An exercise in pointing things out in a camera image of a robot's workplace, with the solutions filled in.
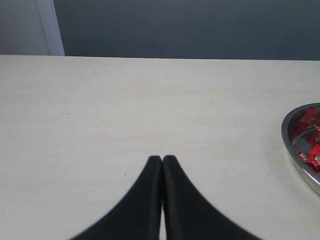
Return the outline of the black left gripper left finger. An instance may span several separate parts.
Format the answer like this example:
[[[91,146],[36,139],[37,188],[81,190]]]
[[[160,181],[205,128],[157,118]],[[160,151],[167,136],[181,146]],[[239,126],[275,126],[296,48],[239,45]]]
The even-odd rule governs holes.
[[[162,160],[153,155],[125,196],[74,240],[158,240],[162,212]]]

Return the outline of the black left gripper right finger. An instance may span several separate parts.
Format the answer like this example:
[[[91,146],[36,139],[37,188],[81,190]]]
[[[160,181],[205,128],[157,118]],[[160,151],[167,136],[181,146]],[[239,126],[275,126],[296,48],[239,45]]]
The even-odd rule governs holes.
[[[197,190],[174,155],[163,158],[163,210],[168,240],[257,240]]]

